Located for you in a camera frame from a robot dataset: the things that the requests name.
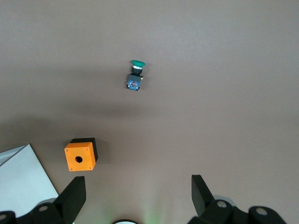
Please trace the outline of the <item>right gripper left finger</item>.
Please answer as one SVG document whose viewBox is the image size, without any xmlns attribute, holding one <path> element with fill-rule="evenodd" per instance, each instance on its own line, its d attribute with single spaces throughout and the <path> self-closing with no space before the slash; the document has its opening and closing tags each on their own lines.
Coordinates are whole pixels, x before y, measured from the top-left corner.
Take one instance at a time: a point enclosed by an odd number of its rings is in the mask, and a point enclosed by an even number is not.
<svg viewBox="0 0 299 224">
<path fill-rule="evenodd" d="M 16 217 L 2 211 L 2 224 L 72 224 L 86 202 L 85 177 L 76 176 L 52 203 L 42 203 L 29 213 Z"/>
</svg>

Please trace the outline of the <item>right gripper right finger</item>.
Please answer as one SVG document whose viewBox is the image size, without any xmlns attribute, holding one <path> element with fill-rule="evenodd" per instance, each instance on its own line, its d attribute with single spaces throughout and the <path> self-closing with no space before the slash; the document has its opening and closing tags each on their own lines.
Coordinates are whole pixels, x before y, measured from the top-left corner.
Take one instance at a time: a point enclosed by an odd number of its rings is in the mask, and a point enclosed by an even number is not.
<svg viewBox="0 0 299 224">
<path fill-rule="evenodd" d="M 192 175 L 192 202 L 197 212 L 190 224 L 285 224 L 273 209 L 252 206 L 244 212 L 224 199 L 215 199 L 201 175 Z"/>
</svg>

